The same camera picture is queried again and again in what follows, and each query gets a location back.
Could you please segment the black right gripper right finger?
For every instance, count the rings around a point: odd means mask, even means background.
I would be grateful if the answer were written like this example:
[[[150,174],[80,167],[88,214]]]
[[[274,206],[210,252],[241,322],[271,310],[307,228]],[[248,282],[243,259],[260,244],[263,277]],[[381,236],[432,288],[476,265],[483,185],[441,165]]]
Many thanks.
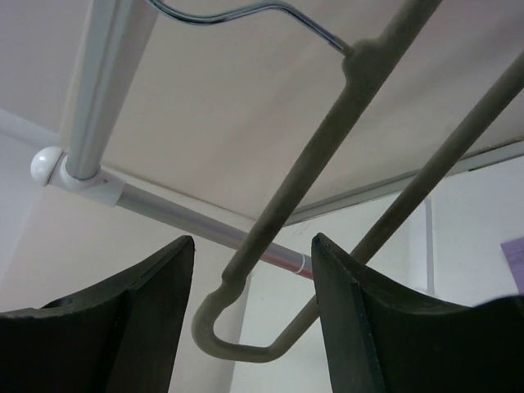
[[[323,234],[311,252],[333,391],[522,391],[521,296],[456,305],[357,262]]]

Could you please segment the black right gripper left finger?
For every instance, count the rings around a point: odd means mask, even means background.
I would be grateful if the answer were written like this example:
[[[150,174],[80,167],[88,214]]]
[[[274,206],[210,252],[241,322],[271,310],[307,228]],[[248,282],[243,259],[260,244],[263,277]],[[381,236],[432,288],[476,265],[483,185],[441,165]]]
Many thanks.
[[[182,236],[42,308],[1,314],[3,392],[166,392],[192,285]]]

